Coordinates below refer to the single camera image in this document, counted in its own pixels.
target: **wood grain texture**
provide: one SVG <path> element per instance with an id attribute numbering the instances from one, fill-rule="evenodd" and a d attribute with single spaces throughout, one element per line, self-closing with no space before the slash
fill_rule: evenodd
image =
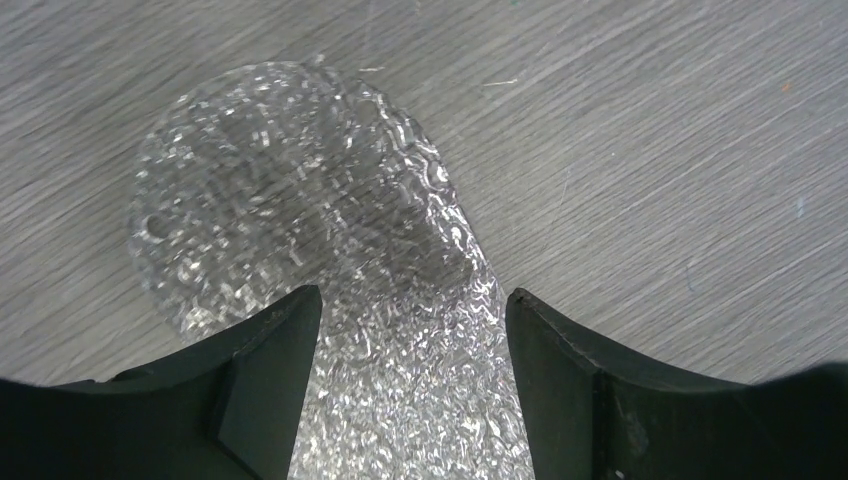
<path id="1" fill-rule="evenodd" d="M 0 375 L 180 348 L 126 251 L 156 115 L 240 65 L 358 74 L 439 146 L 505 288 L 751 381 L 848 357 L 839 0 L 6 0 Z"/>

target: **clear plastic piece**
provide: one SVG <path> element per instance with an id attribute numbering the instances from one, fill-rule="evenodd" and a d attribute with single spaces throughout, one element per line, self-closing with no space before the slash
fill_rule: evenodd
<path id="1" fill-rule="evenodd" d="M 181 97 L 135 163 L 130 252 L 189 342 L 320 286 L 290 478 L 527 479 L 503 293 L 439 154 L 316 63 Z"/>

